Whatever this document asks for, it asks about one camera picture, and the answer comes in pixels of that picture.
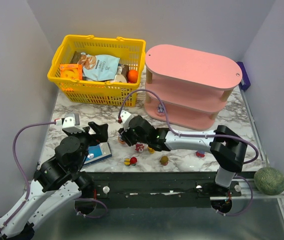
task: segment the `marble table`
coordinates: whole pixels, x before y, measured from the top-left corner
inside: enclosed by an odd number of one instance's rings
[[[140,88],[144,88],[146,75],[143,73]],[[132,114],[141,115],[148,120],[154,127],[166,127],[166,123],[150,118],[144,110],[145,93],[138,94],[137,104],[135,107],[125,107],[124,109]],[[79,113],[81,126],[84,127],[88,122],[96,122],[97,124],[108,124],[108,142],[112,151],[112,157],[101,162],[94,163],[83,169],[87,172],[209,172],[216,171],[219,164],[210,153],[206,153],[205,157],[199,158],[193,150],[173,150],[155,152],[150,154],[146,149],[142,153],[137,153],[135,147],[122,145],[118,142],[118,130],[121,125],[115,122],[119,111],[118,106],[87,104],[71,102],[62,93],[59,92],[53,112],[52,119],[62,118],[67,113]],[[210,128],[216,129],[217,125],[226,125],[242,138],[253,142],[256,145],[254,134],[247,115],[245,104],[243,102],[238,87],[234,89],[228,99],[226,107],[218,114],[214,125]],[[177,130],[188,130],[187,128],[172,125]],[[51,125],[44,143],[39,166],[54,155],[54,148],[58,146],[60,141],[66,137],[62,132],[61,126]],[[162,166],[159,160],[166,155],[169,163]],[[248,147],[246,161],[253,158],[255,152]],[[124,159],[137,157],[136,166],[125,166]],[[264,161],[258,158],[250,164],[243,167],[244,171],[257,171],[265,167]]]

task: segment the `gray floor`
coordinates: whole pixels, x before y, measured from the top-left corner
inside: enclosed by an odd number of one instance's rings
[[[246,200],[234,201],[232,212]],[[237,217],[210,208],[111,209],[102,219],[76,216],[73,203],[49,218],[33,240],[284,240],[276,199],[256,199]]]

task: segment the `pink shelf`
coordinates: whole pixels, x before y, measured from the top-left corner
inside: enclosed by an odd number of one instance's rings
[[[166,103],[205,113],[217,113],[227,103],[220,100],[223,94],[221,90],[194,86],[190,82],[172,80],[155,74],[153,75],[152,83],[146,83],[145,88],[155,92]],[[152,94],[148,94],[148,96],[155,99]]]
[[[165,116],[156,115],[158,101],[151,99],[150,103],[144,103],[145,111],[154,119],[165,121]],[[209,129],[215,120],[209,118],[209,114],[191,110],[188,108],[181,108],[173,104],[166,103],[166,110],[168,112],[169,121],[172,124],[177,124],[194,130]]]
[[[243,76],[228,57],[167,44],[149,49],[145,64],[153,74],[223,91],[236,87]]]

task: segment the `green toy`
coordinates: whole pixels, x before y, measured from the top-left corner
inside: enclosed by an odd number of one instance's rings
[[[255,173],[254,183],[262,193],[278,195],[284,191],[284,174],[273,167],[264,167]]]

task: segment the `gray wall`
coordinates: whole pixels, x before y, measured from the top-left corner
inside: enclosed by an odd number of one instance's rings
[[[271,165],[284,173],[284,0],[277,0],[243,62],[246,96]]]
[[[56,87],[46,73],[52,50],[25,0],[0,0],[0,216],[20,198],[23,179],[12,157],[17,131],[48,121]],[[46,127],[27,130],[17,153],[29,178],[39,158]]]
[[[274,0],[28,0],[53,50],[67,34],[144,39],[239,60]]]

